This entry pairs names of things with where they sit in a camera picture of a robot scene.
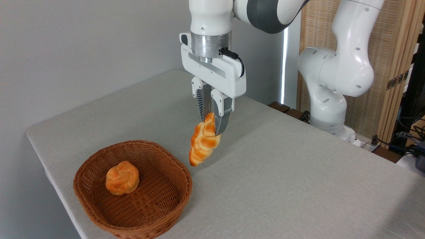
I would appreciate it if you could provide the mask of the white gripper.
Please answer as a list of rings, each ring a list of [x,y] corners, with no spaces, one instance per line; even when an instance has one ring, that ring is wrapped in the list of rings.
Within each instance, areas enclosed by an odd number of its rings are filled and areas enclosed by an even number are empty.
[[[192,94],[196,99],[201,121],[211,112],[213,101],[214,126],[216,135],[225,132],[237,97],[246,92],[246,76],[240,76],[242,65],[239,60],[229,56],[220,56],[205,63],[192,53],[190,33],[179,35],[182,43],[182,64],[186,71],[193,74]]]

